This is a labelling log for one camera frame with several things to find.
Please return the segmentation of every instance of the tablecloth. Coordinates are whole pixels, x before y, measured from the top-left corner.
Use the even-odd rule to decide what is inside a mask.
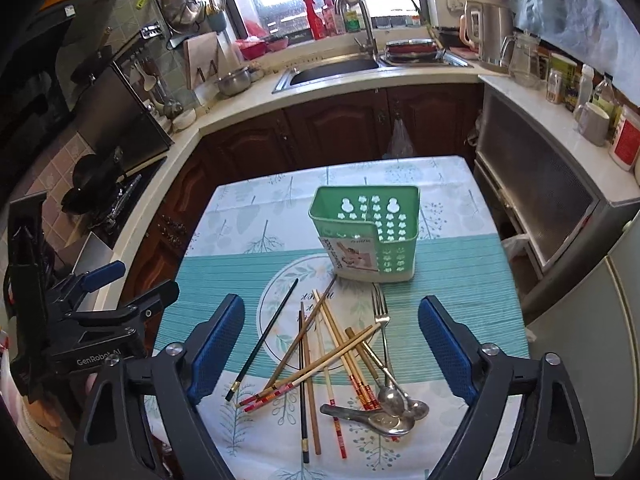
[[[322,290],[331,264],[308,208],[318,186],[414,184],[420,188],[416,274],[405,283],[383,285],[392,322],[390,355],[398,380],[430,414],[399,442],[359,424],[342,421],[348,458],[338,452],[332,419],[318,414],[322,455],[300,453],[298,393],[244,413],[223,399],[293,279],[300,284],[271,331],[234,401],[261,390],[297,333],[300,301],[311,308],[312,288]],[[218,385],[198,406],[213,441],[236,478],[321,480],[353,478],[423,479],[433,469],[466,411],[452,395],[417,326],[417,305],[436,294],[455,320],[469,325],[481,342],[492,341],[511,355],[528,356],[513,279],[490,213],[466,163],[459,157],[363,162],[278,174],[219,187],[202,216],[177,277],[180,298],[164,313],[156,348],[184,340],[209,319],[228,292],[245,302],[244,329]],[[332,308],[355,330],[372,323],[368,283],[338,280]],[[325,347],[328,335],[321,332]],[[380,351],[380,339],[372,341]],[[312,351],[318,352],[315,333]],[[294,355],[284,374],[296,369]],[[332,367],[338,405],[359,408],[348,378]],[[373,386],[365,368],[364,375]],[[316,401],[328,396],[314,381]],[[494,478],[511,436],[519,399],[510,399],[492,455],[482,473]],[[162,435],[158,409],[148,399],[154,432]]]

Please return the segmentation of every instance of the plastic wall covering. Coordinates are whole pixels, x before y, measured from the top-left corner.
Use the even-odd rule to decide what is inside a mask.
[[[515,25],[614,77],[640,105],[640,34],[616,0],[503,0]]]

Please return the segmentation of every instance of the metal fork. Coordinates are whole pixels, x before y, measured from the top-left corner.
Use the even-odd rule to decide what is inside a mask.
[[[386,326],[391,321],[389,317],[389,309],[386,306],[386,299],[384,293],[373,285],[373,291],[371,293],[371,303],[373,304],[373,316],[376,323],[380,323],[380,333],[382,334],[382,348],[384,351],[385,367],[393,375],[393,369],[391,367],[391,361],[389,359],[389,348],[386,344]],[[385,386],[389,386],[389,378],[385,375]]]

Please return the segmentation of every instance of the green plastic basket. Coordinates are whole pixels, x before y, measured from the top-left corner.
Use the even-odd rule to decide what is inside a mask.
[[[419,211],[415,186],[321,186],[309,216],[336,274],[404,282],[415,272]]]

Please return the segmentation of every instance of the metal bolt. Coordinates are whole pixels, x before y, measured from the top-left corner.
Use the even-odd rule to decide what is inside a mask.
[[[115,366],[120,362],[120,356],[118,354],[111,354],[104,360],[104,362],[106,362],[109,366]]]
[[[560,356],[554,353],[549,353],[545,355],[545,361],[553,366],[558,366],[562,362],[560,360]]]
[[[495,356],[500,353],[500,347],[494,343],[484,343],[482,345],[482,352],[487,355]]]
[[[180,355],[184,347],[180,343],[170,343],[164,349],[169,355]]]

